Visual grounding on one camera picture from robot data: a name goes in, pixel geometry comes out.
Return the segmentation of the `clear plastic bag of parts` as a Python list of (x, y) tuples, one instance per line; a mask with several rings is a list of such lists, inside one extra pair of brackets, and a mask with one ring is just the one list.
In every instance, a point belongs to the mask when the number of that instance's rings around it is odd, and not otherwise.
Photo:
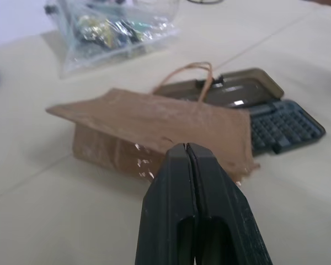
[(65, 49), (67, 77), (163, 49), (178, 30), (180, 0), (46, 0)]

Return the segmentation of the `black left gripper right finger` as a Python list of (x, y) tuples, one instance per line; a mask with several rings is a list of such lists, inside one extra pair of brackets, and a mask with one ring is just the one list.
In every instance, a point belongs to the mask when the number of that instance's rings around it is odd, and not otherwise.
[(249, 203), (207, 148), (188, 144), (199, 224), (196, 265), (273, 265)]

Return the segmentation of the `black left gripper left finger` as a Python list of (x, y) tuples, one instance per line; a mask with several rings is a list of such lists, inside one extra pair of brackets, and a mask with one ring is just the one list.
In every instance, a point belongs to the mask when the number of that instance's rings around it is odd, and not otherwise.
[(197, 223), (191, 161), (178, 144), (143, 198), (135, 265), (194, 265)]

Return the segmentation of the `screwdriver bit set case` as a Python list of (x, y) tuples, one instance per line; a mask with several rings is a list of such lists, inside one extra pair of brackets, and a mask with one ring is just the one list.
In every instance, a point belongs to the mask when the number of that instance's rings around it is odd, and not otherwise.
[(250, 113), (253, 155), (280, 154), (319, 141), (325, 128), (262, 69), (227, 72), (213, 78), (205, 103)]

